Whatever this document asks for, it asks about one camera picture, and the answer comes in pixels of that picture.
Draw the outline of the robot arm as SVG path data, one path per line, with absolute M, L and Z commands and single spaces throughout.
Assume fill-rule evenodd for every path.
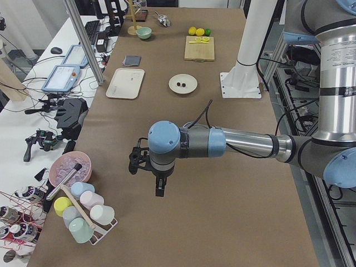
M 154 123 L 147 147 L 133 148 L 128 166 L 156 177 L 163 196 L 176 159 L 220 157 L 235 151 L 274 158 L 341 188 L 355 186 L 355 2 L 286 1 L 284 39 L 290 45 L 318 43 L 318 129 L 311 136 L 268 135 L 188 122 Z

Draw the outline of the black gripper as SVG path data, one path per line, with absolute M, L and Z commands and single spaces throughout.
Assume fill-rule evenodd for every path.
M 141 147 L 142 140 L 148 140 L 148 138 L 139 138 L 136 146 L 133 147 L 129 155 L 128 170 L 132 175 L 135 175 L 138 169 L 152 172 L 156 176 L 155 196 L 164 197 L 167 177 L 173 173 L 174 166 L 164 171 L 153 167 L 150 161 L 149 148 Z

